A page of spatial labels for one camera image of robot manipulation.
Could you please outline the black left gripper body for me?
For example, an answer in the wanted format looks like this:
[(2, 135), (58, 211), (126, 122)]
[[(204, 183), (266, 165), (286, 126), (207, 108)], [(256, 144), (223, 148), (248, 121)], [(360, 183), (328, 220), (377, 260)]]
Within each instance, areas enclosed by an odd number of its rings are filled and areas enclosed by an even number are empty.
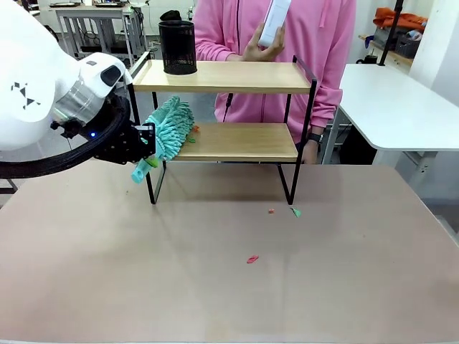
[(128, 121), (120, 132), (116, 133), (109, 141), (105, 141), (96, 151), (95, 159), (107, 161), (118, 165), (137, 163), (143, 157), (141, 137), (135, 124)]

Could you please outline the person's right hand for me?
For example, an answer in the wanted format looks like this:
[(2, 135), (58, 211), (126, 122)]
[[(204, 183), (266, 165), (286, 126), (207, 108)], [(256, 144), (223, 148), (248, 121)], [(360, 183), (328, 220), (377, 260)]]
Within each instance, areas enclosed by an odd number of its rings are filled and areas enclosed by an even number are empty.
[(284, 50), (285, 27), (278, 27), (273, 43), (266, 48), (258, 45), (265, 24), (261, 23), (255, 30), (252, 39), (241, 57), (243, 62), (272, 62)]

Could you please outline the person's left hand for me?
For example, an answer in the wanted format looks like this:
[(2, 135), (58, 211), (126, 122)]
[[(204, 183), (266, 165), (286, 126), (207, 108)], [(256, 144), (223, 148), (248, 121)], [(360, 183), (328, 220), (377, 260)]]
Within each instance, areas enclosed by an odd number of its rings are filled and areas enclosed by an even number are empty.
[(303, 148), (302, 162), (305, 164), (316, 164), (318, 159), (319, 143), (309, 140)]

